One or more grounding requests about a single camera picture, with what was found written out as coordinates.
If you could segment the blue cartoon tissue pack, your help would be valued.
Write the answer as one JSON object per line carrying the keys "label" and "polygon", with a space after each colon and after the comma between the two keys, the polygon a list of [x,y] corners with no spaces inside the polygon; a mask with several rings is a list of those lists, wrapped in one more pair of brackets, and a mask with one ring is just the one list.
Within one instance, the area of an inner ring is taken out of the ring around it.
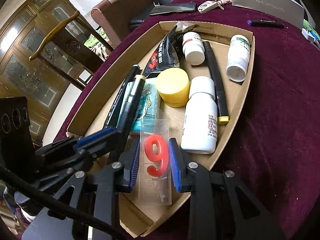
{"label": "blue cartoon tissue pack", "polygon": [[161,97],[156,88],[156,81],[156,77],[148,78],[145,81],[136,111],[135,120],[131,126],[131,135],[138,135],[140,133],[144,118],[154,119],[159,116]]}

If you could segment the wooden chair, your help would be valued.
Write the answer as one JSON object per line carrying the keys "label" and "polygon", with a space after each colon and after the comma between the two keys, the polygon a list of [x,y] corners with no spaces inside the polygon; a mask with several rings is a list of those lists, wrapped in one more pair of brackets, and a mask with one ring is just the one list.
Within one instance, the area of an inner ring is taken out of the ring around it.
{"label": "wooden chair", "polygon": [[87,29],[90,34],[92,34],[101,44],[109,51],[112,52],[114,49],[112,46],[105,40],[103,37],[98,34],[86,21],[84,21],[80,17],[80,12],[75,11],[75,13],[60,22],[53,30],[51,30],[45,38],[42,40],[38,49],[29,56],[29,61],[33,61],[34,59],[39,59],[47,66],[49,66],[52,70],[54,70],[57,74],[62,76],[65,80],[70,82],[72,85],[77,87],[80,90],[84,90],[85,85],[80,83],[78,80],[74,79],[72,76],[68,75],[66,72],[53,65],[47,58],[42,55],[46,45],[49,42],[55,43],[62,51],[71,56],[75,61],[82,64],[89,72],[95,73],[100,66],[103,64],[102,59],[93,53],[90,49],[80,43],[75,37],[73,37],[67,30],[66,26],[71,22],[77,22],[83,28]]}

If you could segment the black snack bag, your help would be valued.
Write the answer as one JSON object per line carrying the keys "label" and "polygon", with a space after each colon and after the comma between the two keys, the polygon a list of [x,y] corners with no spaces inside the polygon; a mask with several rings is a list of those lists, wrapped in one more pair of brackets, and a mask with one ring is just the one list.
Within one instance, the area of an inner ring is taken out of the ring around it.
{"label": "black snack bag", "polygon": [[145,77],[156,77],[169,68],[179,68],[183,55],[182,37],[193,30],[195,24],[178,21],[159,43],[143,70]]}

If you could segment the yellow round jar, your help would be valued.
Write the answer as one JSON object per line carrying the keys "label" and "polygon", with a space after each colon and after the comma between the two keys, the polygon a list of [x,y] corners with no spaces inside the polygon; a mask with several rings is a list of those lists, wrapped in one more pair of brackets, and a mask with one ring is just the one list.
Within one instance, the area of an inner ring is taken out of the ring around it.
{"label": "yellow round jar", "polygon": [[180,108],[189,100],[190,81],[188,74],[181,68],[168,68],[156,80],[156,89],[164,103],[172,108]]}

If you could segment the cardboard tray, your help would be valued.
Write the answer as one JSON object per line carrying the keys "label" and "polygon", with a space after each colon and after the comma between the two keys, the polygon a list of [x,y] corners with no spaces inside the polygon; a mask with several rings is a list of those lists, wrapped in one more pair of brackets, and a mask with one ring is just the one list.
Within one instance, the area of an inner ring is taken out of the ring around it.
{"label": "cardboard tray", "polygon": [[[67,134],[80,136],[90,135],[103,127],[106,115],[114,98],[127,76],[131,66],[135,63],[144,67],[163,37],[174,26],[172,21],[164,21],[149,28],[127,50],[117,50],[114,55],[116,61],[110,65],[101,78],[94,83],[92,90],[85,96],[83,103],[67,128]],[[226,94],[229,123],[218,127],[217,145],[213,154],[191,154],[190,158],[206,168],[212,168],[223,152],[245,103],[251,82],[253,63],[249,63],[244,82],[235,83],[226,75],[227,54],[232,36],[240,34],[249,40],[250,46],[255,45],[255,38],[251,31],[229,25],[196,22],[195,29],[201,37],[208,41],[215,54],[217,64]],[[163,137],[181,139],[183,131],[185,109],[171,108],[161,104],[160,111],[153,120],[154,131]],[[140,167],[137,185],[132,193],[122,193],[120,202],[120,224],[132,236],[145,237],[156,230],[169,219],[190,197],[188,193],[178,193],[170,189],[171,204],[152,204],[159,198],[159,181],[149,176],[146,169],[150,161],[144,154],[140,156]]]}

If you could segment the small white charger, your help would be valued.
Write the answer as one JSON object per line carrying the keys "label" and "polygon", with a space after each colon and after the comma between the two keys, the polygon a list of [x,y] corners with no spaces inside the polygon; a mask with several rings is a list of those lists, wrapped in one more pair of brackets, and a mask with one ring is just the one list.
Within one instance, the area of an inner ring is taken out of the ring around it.
{"label": "small white charger", "polygon": [[308,31],[305,28],[302,29],[302,35],[310,42],[310,43],[315,43],[315,42],[319,42],[319,38],[317,37],[317,35],[312,32],[312,31]]}

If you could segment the white small bottle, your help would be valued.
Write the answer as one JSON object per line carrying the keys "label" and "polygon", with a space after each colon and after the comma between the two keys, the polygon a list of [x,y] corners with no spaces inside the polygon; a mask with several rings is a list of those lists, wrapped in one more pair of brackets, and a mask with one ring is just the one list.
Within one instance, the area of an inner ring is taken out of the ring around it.
{"label": "white small bottle", "polygon": [[189,31],[184,34],[182,46],[185,59],[189,64],[193,66],[203,64],[205,60],[204,46],[198,33]]}

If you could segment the thin black pen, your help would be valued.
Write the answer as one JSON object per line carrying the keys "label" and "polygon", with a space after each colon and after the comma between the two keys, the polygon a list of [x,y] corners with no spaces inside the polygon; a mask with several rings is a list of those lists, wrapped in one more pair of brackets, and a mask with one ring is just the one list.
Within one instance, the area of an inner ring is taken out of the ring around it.
{"label": "thin black pen", "polygon": [[208,64],[210,77],[214,81],[215,97],[217,104],[217,122],[220,125],[226,125],[229,122],[229,113],[227,108],[226,94],[221,78],[219,66],[214,52],[208,41],[203,41],[204,55]]}

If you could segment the white bottle green label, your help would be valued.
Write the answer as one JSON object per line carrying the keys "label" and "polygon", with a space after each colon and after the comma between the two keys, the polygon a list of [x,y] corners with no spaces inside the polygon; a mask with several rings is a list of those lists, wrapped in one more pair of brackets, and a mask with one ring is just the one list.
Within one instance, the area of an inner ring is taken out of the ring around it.
{"label": "white bottle green label", "polygon": [[227,55],[226,75],[234,82],[242,82],[247,75],[251,47],[243,35],[231,38]]}

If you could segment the black marker yellow caps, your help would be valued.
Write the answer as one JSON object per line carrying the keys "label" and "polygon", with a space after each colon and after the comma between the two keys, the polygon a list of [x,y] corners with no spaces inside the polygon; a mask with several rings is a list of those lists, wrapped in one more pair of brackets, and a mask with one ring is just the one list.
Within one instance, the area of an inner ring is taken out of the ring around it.
{"label": "black marker yellow caps", "polygon": [[118,118],[120,115],[120,110],[121,110],[122,102],[124,99],[127,84],[129,82],[133,81],[133,78],[135,77],[135,75],[139,74],[140,71],[141,71],[140,66],[137,64],[134,64],[131,67],[131,70],[129,71],[128,75],[126,76],[124,82],[122,83],[122,85],[116,95],[114,102],[112,103],[112,106],[111,106],[111,108],[108,112],[108,115],[106,117],[106,120],[104,122],[103,129],[106,129],[110,126],[111,127],[117,126]]}

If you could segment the white bottle red label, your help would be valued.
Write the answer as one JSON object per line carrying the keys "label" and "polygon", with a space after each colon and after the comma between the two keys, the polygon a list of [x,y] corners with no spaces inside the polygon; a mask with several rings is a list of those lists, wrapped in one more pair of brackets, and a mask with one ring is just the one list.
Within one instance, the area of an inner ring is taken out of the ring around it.
{"label": "white bottle red label", "polygon": [[214,81],[210,77],[192,79],[185,107],[181,148],[191,153],[212,154],[217,142],[217,105]]}

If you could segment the white car key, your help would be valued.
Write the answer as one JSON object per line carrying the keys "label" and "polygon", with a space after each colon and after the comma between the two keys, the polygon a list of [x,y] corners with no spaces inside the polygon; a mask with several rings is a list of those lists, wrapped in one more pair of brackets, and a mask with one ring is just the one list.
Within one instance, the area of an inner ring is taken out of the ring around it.
{"label": "white car key", "polygon": [[213,1],[206,1],[199,5],[197,7],[198,12],[201,14],[207,13],[209,11],[212,11],[216,8],[220,8],[221,10],[224,10],[224,5],[228,5],[231,3],[232,0],[213,0]]}

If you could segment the black marker purple cap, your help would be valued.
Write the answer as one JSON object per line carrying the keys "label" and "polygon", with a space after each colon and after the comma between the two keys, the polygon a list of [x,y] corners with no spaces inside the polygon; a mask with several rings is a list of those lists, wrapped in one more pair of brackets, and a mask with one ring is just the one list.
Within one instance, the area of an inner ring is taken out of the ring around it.
{"label": "black marker purple cap", "polygon": [[252,21],[247,20],[247,24],[251,27],[261,27],[261,28],[277,28],[284,29],[284,24],[276,21],[259,20]]}

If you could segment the black marker cream caps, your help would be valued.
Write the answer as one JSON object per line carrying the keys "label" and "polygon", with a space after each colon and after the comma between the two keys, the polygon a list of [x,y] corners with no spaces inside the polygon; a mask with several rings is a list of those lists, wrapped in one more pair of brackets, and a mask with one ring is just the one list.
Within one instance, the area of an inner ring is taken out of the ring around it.
{"label": "black marker cream caps", "polygon": [[131,131],[131,126],[135,118],[137,107],[140,101],[140,96],[144,88],[146,77],[136,75],[132,88],[125,100],[123,111],[120,115],[117,130],[124,136],[128,136]]}

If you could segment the red number nine candle pack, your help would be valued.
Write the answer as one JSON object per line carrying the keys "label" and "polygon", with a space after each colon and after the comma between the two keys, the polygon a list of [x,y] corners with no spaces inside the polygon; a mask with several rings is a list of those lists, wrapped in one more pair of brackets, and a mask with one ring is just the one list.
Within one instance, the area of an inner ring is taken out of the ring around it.
{"label": "red number nine candle pack", "polygon": [[140,130],[138,202],[171,205],[169,126],[165,119],[143,119]]}

